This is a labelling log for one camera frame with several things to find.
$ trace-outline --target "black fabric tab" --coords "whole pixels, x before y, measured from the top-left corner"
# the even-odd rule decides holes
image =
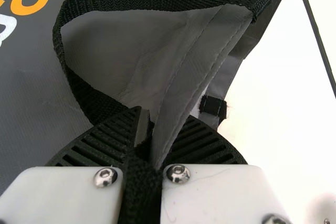
[[[208,113],[219,117],[219,123],[226,119],[226,101],[208,95],[202,96],[199,104],[200,113]]]

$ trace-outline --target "ribbed black plastic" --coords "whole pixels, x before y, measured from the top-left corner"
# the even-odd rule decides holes
[[[168,164],[247,164],[224,137],[199,119],[189,116],[178,134]]]
[[[125,110],[91,128],[64,147],[47,166],[116,166],[123,169],[134,146],[141,107]]]

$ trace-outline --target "gray bag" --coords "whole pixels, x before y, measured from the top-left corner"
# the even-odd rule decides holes
[[[90,122],[137,105],[159,169],[190,113],[218,127],[280,1],[0,0],[0,193]]]

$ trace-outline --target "metal bolt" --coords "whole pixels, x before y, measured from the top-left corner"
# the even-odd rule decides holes
[[[279,215],[267,215],[262,224],[291,224],[291,222]]]
[[[118,178],[118,173],[113,168],[103,168],[97,171],[93,182],[97,187],[107,187],[112,185]]]
[[[184,165],[172,165],[167,170],[167,178],[173,183],[183,184],[190,179],[190,171]]]

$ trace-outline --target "white printed letter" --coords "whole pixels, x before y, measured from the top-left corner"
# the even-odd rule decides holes
[[[4,25],[6,28],[0,33],[0,47],[2,41],[4,41],[16,27],[16,18],[0,14],[0,25]]]

